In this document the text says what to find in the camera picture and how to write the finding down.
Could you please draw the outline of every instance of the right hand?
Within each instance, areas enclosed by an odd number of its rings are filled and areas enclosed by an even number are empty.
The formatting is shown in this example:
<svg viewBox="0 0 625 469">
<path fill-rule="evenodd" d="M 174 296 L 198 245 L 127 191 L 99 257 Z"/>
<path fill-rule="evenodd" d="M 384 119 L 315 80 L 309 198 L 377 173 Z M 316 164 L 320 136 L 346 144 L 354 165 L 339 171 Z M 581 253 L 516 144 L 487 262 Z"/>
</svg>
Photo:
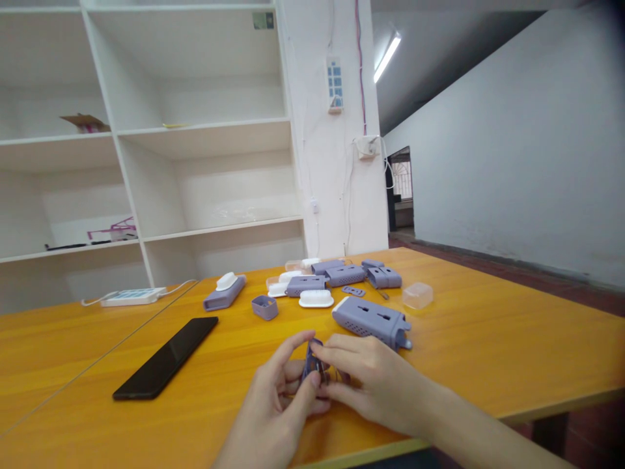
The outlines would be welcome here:
<svg viewBox="0 0 625 469">
<path fill-rule="evenodd" d="M 365 419 L 412 437 L 430 437 L 433 399 L 445 388 L 426 378 L 375 337 L 335 334 L 324 346 L 311 343 L 314 354 L 362 383 L 354 388 L 342 382 L 322 386 L 329 397 L 353 408 Z"/>
</svg>

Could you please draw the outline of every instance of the pink object on shelf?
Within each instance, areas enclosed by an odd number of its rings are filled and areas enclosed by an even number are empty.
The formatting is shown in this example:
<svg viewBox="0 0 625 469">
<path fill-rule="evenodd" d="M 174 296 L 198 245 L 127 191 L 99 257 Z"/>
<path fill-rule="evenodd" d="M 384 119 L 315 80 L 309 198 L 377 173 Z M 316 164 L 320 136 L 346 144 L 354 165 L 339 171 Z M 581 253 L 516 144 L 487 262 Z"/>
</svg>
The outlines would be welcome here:
<svg viewBox="0 0 625 469">
<path fill-rule="evenodd" d="M 106 230 L 87 231 L 87 236 L 89 237 L 89 240 L 93 240 L 93 236 L 91 235 L 92 233 L 111 233 L 111 241 L 136 239 L 137 227 L 135 225 L 131 225 L 129 223 L 130 220 L 133 220 L 134 222 L 134 217 L 119 221 L 118 223 L 111 225 L 111 227 Z"/>
</svg>

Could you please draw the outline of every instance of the hand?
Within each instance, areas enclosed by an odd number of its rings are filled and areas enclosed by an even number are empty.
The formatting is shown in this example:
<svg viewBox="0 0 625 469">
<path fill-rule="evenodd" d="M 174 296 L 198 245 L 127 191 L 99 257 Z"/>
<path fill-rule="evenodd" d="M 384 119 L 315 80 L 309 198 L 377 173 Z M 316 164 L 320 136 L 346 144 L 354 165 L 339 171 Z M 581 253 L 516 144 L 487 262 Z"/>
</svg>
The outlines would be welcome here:
<svg viewBox="0 0 625 469">
<path fill-rule="evenodd" d="M 342 382 L 322 386 L 320 394 L 352 407 L 367 420 L 413 437 L 429 438 L 433 399 L 445 388 L 426 378 L 375 337 L 335 334 L 324 346 L 311 344 L 323 362 L 346 371 L 362 383 L 354 388 Z"/>
<path fill-rule="evenodd" d="M 296 348 L 313 337 L 314 331 L 289 337 L 257 369 L 214 469 L 288 466 L 298 448 L 306 417 L 323 414 L 330 408 L 330 401 L 316 398 L 321 383 L 319 372 L 313 371 L 300 383 L 304 361 L 288 361 Z"/>
</svg>

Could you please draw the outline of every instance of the left hand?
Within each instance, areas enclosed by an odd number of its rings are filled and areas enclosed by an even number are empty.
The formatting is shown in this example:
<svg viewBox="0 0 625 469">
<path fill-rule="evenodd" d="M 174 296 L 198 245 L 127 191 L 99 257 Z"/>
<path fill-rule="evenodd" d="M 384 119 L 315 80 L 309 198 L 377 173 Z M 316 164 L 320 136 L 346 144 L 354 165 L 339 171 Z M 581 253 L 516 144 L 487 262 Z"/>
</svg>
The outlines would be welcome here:
<svg viewBox="0 0 625 469">
<path fill-rule="evenodd" d="M 306 417 L 323 414 L 330 408 L 329 401 L 316 398 L 321 384 L 319 372 L 313 371 L 300 383 L 304 361 L 289 361 L 293 351 L 313 337 L 314 331 L 289 337 L 257 369 L 213 469 L 288 466 L 298 448 Z"/>
</svg>

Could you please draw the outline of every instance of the sticker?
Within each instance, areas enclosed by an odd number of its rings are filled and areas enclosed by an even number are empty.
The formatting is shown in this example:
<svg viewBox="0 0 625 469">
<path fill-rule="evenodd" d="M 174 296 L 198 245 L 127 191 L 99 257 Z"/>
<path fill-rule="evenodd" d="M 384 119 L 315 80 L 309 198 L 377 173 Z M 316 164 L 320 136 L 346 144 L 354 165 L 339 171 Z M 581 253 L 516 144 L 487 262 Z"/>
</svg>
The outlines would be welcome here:
<svg viewBox="0 0 625 469">
<path fill-rule="evenodd" d="M 252 13 L 254 29 L 273 29 L 273 12 Z"/>
</svg>

